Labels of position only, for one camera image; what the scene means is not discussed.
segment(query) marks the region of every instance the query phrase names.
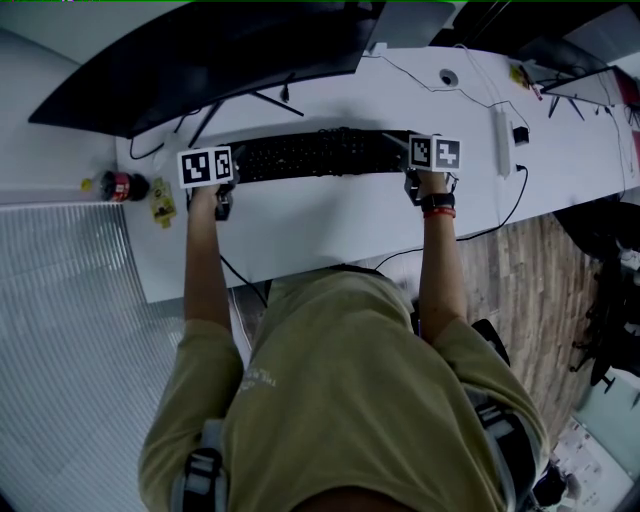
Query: black keyboard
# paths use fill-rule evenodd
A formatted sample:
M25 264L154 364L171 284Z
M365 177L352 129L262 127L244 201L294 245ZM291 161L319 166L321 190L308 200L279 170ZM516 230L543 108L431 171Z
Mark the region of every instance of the black keyboard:
M237 162L239 183L402 172L402 149L383 133L409 141L409 132L404 130L339 128L234 142L230 146L232 151L245 146Z

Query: backpack strap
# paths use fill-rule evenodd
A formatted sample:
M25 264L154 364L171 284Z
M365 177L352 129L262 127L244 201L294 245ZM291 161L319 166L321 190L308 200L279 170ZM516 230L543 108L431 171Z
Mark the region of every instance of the backpack strap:
M226 512L229 480L222 469L221 419L207 420L200 448L187 457L171 492L171 512Z
M531 494L541 445L529 422L484 391L465 386L484 428L508 512L517 512Z

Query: person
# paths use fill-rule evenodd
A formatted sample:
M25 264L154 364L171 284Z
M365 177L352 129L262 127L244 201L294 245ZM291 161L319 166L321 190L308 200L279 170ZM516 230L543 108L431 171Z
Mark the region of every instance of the person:
M442 174L420 175L427 198L447 193ZM214 208L203 189L189 212L185 334L140 458L148 509L170 509L203 424L219 418L230 511L514 510L513 466L530 460L533 479L548 442L526 391L467 323L454 210L425 210L420 337L392 281L324 269L273 282L243 371ZM505 432L525 432L526 446L495 442L474 393L511 415Z

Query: olive green t-shirt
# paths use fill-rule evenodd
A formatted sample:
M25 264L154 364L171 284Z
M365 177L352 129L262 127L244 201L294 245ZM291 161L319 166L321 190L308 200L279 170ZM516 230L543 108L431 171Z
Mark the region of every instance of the olive green t-shirt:
M492 347L452 322L429 345L386 278L319 271L274 283L249 368L201 321L184 340L140 460L140 492L168 510L207 418L226 418L229 510L288 512L355 486L416 511L502 511L500 481L463 385L485 390L548 443L531 399Z

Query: white power strip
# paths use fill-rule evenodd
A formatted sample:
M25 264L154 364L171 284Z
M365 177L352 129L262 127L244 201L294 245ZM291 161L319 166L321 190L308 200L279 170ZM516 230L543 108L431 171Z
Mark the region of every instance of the white power strip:
M498 140L498 172L504 178L516 170L516 164L513 158L515 150L515 141L513 140L513 123L505 112L497 110L494 107L493 121Z

